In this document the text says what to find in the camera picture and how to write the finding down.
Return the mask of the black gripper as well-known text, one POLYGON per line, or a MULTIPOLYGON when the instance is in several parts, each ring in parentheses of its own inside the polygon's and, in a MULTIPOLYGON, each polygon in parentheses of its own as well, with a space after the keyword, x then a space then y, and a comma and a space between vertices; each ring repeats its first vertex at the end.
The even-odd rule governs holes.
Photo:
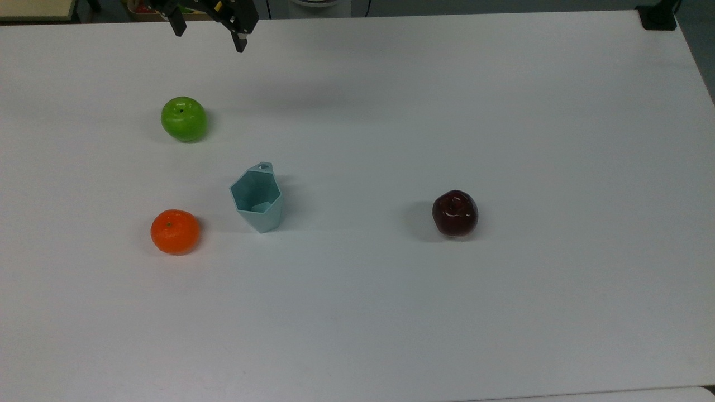
POLYGON ((168 20, 177 37, 181 37, 187 28, 180 7, 201 11, 213 21, 225 26, 231 31, 231 38, 238 53, 245 51, 247 37, 260 20, 253 1, 148 1, 148 9, 157 11, 168 20))

